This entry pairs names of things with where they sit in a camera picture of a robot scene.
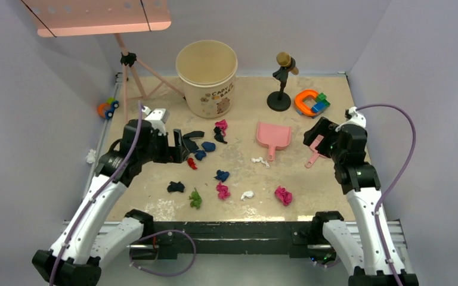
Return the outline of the pink hand brush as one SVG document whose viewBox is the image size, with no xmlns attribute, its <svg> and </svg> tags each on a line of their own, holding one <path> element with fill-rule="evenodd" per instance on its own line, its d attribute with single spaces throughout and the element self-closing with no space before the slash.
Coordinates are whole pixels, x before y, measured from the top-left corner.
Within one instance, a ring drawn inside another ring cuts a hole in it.
<svg viewBox="0 0 458 286">
<path fill-rule="evenodd" d="M 316 149 L 316 147 L 318 146 L 318 144 L 324 139 L 324 137 L 322 135 L 318 135 L 315 140 L 313 140 L 313 142 L 309 145 L 309 148 L 310 150 L 312 151 L 312 156 L 311 158 L 305 163 L 305 167 L 306 168 L 311 168 L 315 161 L 318 159 L 318 158 L 326 158 L 324 155 L 321 155 L 318 150 Z"/>
</svg>

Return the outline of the pink plastic dustpan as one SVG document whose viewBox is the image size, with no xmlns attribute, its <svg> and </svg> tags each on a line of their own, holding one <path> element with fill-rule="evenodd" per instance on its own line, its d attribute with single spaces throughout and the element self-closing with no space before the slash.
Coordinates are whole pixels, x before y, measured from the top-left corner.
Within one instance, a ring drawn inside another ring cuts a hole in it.
<svg viewBox="0 0 458 286">
<path fill-rule="evenodd" d="M 260 146 L 267 148 L 268 161 L 274 161 L 276 151 L 285 149 L 290 144 L 291 137 L 292 128 L 290 126 L 257 123 L 256 139 Z"/>
</svg>

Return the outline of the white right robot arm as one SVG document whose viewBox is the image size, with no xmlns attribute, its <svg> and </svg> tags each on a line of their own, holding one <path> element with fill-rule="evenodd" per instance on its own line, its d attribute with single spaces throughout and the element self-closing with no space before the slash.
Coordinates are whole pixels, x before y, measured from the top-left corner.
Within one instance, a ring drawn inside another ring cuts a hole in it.
<svg viewBox="0 0 458 286">
<path fill-rule="evenodd" d="M 304 133 L 304 145 L 318 137 L 318 153 L 334 163 L 335 179 L 355 216 L 359 239 L 349 232 L 339 212 L 318 212 L 308 238 L 328 242 L 349 275 L 348 285 L 419 285 L 399 256 L 381 209 L 376 169 L 365 161 L 367 131 L 362 123 L 338 125 L 325 117 Z"/>
</svg>

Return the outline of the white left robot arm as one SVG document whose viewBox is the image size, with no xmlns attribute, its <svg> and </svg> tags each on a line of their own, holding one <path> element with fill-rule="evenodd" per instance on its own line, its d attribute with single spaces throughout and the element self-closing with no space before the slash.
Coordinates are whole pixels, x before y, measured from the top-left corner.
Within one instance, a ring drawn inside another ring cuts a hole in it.
<svg viewBox="0 0 458 286">
<path fill-rule="evenodd" d="M 152 215 L 132 209 L 103 238 L 98 234 L 118 199 L 141 173 L 143 165 L 183 163 L 188 149 L 181 130 L 174 145 L 150 120 L 130 120 L 123 135 L 100 156 L 91 185 L 73 219 L 48 250 L 37 250 L 32 264 L 49 285 L 96 285 L 102 268 L 131 243 L 148 243 L 155 227 Z"/>
</svg>

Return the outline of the red paper scrap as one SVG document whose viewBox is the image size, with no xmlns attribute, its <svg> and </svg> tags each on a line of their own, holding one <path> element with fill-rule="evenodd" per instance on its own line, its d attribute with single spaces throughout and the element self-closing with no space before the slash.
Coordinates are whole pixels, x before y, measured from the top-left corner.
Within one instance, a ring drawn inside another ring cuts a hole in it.
<svg viewBox="0 0 458 286">
<path fill-rule="evenodd" d="M 197 170 L 197 166 L 196 166 L 196 164 L 195 164 L 193 158 L 190 158 L 190 157 L 189 157 L 189 158 L 187 159 L 187 163 L 188 163 L 188 165 L 189 165 L 193 170 Z"/>
</svg>

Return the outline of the blue paper scrap small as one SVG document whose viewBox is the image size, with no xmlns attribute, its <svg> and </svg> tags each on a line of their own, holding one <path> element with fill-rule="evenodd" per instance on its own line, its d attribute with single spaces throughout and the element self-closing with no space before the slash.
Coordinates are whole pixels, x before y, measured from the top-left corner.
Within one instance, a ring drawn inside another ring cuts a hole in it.
<svg viewBox="0 0 458 286">
<path fill-rule="evenodd" d="M 197 150 L 197 151 L 194 152 L 194 157 L 198 161 L 202 161 L 206 157 L 206 152 L 203 151 L 203 150 Z"/>
</svg>

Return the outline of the blue paper scrap upper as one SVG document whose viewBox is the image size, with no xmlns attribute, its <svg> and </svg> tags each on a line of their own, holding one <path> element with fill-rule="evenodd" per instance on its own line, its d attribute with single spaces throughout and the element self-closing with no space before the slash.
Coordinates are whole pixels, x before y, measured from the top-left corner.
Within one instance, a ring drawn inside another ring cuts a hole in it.
<svg viewBox="0 0 458 286">
<path fill-rule="evenodd" d="M 213 142 L 205 141 L 202 143 L 202 148 L 205 152 L 213 152 L 216 150 L 216 144 Z"/>
</svg>

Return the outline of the dark navy paper scrap front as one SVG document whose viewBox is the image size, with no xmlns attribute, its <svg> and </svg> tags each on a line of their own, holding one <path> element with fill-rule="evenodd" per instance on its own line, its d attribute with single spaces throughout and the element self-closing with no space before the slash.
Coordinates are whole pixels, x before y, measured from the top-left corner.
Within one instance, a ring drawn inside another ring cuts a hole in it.
<svg viewBox="0 0 458 286">
<path fill-rule="evenodd" d="M 180 192 L 183 193 L 185 190 L 185 186 L 182 182 L 173 182 L 170 181 L 168 187 L 167 187 L 167 192 L 172 193 L 172 192 Z"/>
</svg>

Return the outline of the blue paper scrap centre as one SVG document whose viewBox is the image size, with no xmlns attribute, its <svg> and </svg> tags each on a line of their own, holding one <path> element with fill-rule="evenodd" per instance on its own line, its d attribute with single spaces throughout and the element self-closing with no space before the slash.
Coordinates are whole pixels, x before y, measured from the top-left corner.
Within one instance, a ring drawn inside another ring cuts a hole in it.
<svg viewBox="0 0 458 286">
<path fill-rule="evenodd" d="M 225 182 L 229 176 L 230 173 L 228 171 L 217 170 L 216 176 L 214 176 L 214 178 L 220 182 Z"/>
</svg>

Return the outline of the orange toy track with blocks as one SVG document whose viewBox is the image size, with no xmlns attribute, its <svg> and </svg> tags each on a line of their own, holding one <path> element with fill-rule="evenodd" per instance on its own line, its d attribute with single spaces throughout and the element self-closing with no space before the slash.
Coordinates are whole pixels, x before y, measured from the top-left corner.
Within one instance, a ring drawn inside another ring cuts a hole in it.
<svg viewBox="0 0 458 286">
<path fill-rule="evenodd" d="M 330 105 L 331 103 L 327 100 L 327 95 L 313 89 L 301 91 L 293 100 L 293 107 L 296 112 L 301 116 L 312 119 L 324 113 Z"/>
</svg>

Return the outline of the green paper scrap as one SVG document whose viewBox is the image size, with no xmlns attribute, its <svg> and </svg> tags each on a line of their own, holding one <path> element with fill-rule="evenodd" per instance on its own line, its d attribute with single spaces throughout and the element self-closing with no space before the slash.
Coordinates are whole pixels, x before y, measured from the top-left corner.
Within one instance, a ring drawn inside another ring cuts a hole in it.
<svg viewBox="0 0 458 286">
<path fill-rule="evenodd" d="M 191 192 L 188 199 L 190 200 L 190 207 L 200 209 L 202 205 L 202 198 L 196 188 Z"/>
</svg>

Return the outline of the pink paper scrap top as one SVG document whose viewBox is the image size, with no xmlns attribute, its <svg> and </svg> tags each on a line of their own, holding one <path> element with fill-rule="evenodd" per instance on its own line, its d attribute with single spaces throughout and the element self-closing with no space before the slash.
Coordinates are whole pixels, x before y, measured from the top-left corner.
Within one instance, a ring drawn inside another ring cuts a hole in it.
<svg viewBox="0 0 458 286">
<path fill-rule="evenodd" d="M 226 136 L 226 130 L 228 128 L 228 125 L 225 119 L 215 122 L 215 126 L 221 131 L 221 134 L 223 136 Z"/>
</svg>

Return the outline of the gold microphone on black stand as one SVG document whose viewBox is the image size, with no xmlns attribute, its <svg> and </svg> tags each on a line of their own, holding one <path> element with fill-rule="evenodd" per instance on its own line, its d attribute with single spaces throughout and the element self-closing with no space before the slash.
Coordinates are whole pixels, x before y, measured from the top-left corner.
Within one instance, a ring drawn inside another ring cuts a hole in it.
<svg viewBox="0 0 458 286">
<path fill-rule="evenodd" d="M 290 96 L 284 91 L 288 77 L 290 73 L 298 75 L 299 69 L 296 66 L 295 59 L 287 52 L 279 52 L 276 56 L 276 61 L 280 68 L 272 76 L 280 82 L 280 89 L 269 94 L 267 105 L 274 111 L 286 111 L 291 106 Z"/>
</svg>

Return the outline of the pink paper scrap right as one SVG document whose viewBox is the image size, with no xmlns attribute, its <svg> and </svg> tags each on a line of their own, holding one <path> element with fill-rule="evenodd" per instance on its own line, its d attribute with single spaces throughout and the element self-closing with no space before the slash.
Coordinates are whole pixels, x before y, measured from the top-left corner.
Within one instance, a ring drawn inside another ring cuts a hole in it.
<svg viewBox="0 0 458 286">
<path fill-rule="evenodd" d="M 284 206 L 288 206 L 293 200 L 292 193 L 290 193 L 286 188 L 282 186 L 278 186 L 274 191 L 274 194 L 276 198 L 280 200 Z"/>
</svg>

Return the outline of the white paper scrap long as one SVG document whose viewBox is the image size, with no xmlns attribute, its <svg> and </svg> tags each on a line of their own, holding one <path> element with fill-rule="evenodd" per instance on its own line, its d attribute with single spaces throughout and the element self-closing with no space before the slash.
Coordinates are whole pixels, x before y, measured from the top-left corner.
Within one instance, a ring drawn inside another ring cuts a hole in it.
<svg viewBox="0 0 458 286">
<path fill-rule="evenodd" d="M 263 164 L 267 169 L 270 168 L 270 164 L 264 160 L 262 157 L 258 157 L 258 158 L 251 158 L 251 162 L 252 163 L 261 163 Z"/>
</svg>

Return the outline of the white paper scrap front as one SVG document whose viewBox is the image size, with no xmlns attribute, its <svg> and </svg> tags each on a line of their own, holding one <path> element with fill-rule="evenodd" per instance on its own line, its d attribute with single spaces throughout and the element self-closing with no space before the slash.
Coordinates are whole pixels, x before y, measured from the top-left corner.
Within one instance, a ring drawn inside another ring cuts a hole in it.
<svg viewBox="0 0 458 286">
<path fill-rule="evenodd" d="M 254 197 L 254 192 L 253 191 L 245 191 L 241 197 L 240 197 L 240 200 L 241 201 L 245 201 L 246 199 L 251 199 Z"/>
</svg>

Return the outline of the orange blue toy car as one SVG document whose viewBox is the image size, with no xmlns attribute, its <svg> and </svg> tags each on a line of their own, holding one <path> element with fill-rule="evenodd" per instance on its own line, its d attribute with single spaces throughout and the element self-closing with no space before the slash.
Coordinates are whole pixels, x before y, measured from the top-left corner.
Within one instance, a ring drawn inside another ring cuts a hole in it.
<svg viewBox="0 0 458 286">
<path fill-rule="evenodd" d="M 105 120 L 109 120 L 113 117 L 115 110 L 119 108 L 120 103 L 115 98 L 109 98 L 106 102 L 101 103 L 97 107 L 97 113 L 100 117 Z"/>
</svg>

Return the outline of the cream capybara bucket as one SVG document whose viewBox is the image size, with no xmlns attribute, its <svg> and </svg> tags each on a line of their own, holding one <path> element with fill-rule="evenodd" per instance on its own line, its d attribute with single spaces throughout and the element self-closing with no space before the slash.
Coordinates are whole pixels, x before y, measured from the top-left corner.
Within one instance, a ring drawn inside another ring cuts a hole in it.
<svg viewBox="0 0 458 286">
<path fill-rule="evenodd" d="M 225 43 L 202 40 L 185 46 L 177 55 L 176 71 L 189 109 L 206 119 L 227 113 L 234 101 L 237 68 L 237 55 Z"/>
</svg>

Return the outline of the white paper scrap off table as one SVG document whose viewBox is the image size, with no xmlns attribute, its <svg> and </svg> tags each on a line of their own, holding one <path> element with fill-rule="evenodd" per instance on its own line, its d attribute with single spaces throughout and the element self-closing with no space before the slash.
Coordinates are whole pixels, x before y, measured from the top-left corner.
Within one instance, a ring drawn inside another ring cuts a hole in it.
<svg viewBox="0 0 458 286">
<path fill-rule="evenodd" d="M 85 157 L 85 161 L 88 163 L 88 164 L 93 164 L 95 163 L 96 161 L 96 150 L 94 149 L 90 149 Z"/>
</svg>

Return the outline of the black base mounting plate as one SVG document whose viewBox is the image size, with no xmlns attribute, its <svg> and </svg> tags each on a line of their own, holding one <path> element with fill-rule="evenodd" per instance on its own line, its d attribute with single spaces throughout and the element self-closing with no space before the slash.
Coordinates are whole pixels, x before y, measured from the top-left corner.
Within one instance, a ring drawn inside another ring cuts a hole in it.
<svg viewBox="0 0 458 286">
<path fill-rule="evenodd" d="M 156 222 L 156 238 L 129 246 L 136 260 L 176 259 L 180 254 L 287 255 L 326 264 L 334 248 L 310 222 Z"/>
</svg>

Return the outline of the pink music stand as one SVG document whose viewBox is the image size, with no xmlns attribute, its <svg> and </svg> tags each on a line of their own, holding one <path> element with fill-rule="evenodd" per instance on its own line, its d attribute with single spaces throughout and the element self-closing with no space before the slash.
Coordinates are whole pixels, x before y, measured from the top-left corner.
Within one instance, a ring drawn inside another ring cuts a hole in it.
<svg viewBox="0 0 458 286">
<path fill-rule="evenodd" d="M 22 1 L 43 38 L 106 35 L 114 36 L 121 54 L 123 84 L 129 76 L 139 90 L 138 99 L 146 99 L 149 94 L 144 90 L 134 66 L 138 63 L 159 80 L 158 88 L 168 86 L 181 97 L 184 93 L 153 70 L 134 53 L 129 52 L 122 34 L 136 32 L 156 32 L 167 29 L 172 24 L 171 14 L 166 1 Z"/>
</svg>

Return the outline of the aluminium frame rail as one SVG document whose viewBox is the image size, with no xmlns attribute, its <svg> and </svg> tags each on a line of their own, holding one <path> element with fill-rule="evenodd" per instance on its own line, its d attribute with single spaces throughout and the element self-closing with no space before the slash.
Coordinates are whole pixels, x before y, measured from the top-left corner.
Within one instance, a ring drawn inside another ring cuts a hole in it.
<svg viewBox="0 0 458 286">
<path fill-rule="evenodd" d="M 83 260 L 90 256 L 92 244 L 99 229 L 119 197 L 126 190 L 122 183 L 112 181 L 116 178 L 115 174 L 97 174 L 99 159 L 107 152 L 104 148 L 104 140 L 108 133 L 109 124 L 110 120 L 103 120 L 103 128 L 95 148 L 96 161 L 89 164 L 89 176 L 83 189 L 81 204 L 67 228 L 50 247 L 50 250 L 53 251 L 52 254 L 63 260 L 70 257 L 74 260 Z"/>
</svg>

